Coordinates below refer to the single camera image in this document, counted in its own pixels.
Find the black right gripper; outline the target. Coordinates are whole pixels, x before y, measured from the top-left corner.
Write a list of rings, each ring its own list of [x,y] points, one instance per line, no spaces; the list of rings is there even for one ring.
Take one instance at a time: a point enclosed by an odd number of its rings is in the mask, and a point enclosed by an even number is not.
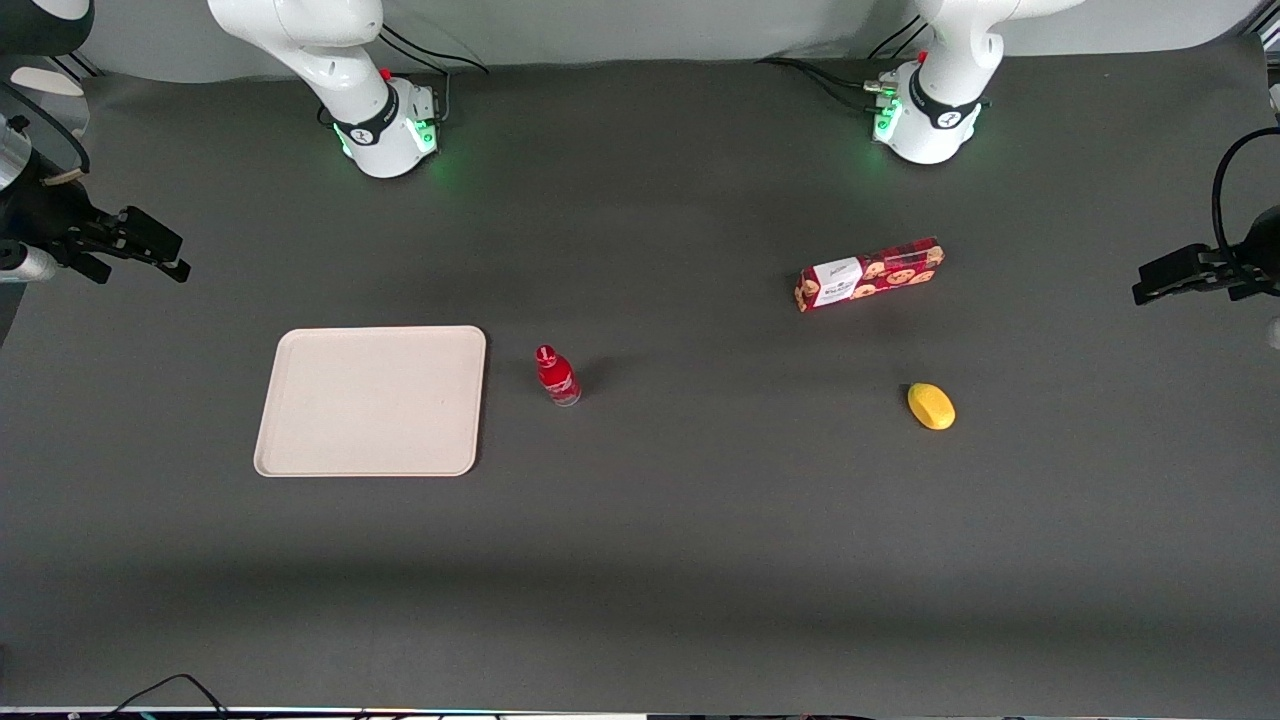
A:
[[[104,258],[127,258],[108,242],[109,229],[110,217],[92,205],[81,184],[15,182],[1,196],[1,282],[38,283],[65,269],[104,284],[113,272]],[[189,279],[191,265],[180,259],[183,238],[142,209],[119,211],[116,238],[138,254],[136,261],[174,282]]]

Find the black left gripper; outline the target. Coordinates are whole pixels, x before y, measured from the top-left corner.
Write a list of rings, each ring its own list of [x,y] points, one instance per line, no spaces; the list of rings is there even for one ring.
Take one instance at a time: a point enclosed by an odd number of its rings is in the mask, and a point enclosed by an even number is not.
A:
[[[1211,208],[1215,250],[1193,243],[1143,264],[1132,287],[1137,306],[1190,292],[1226,290],[1231,301],[1279,296],[1279,205],[1262,211],[1239,243],[1229,243],[1220,204]]]

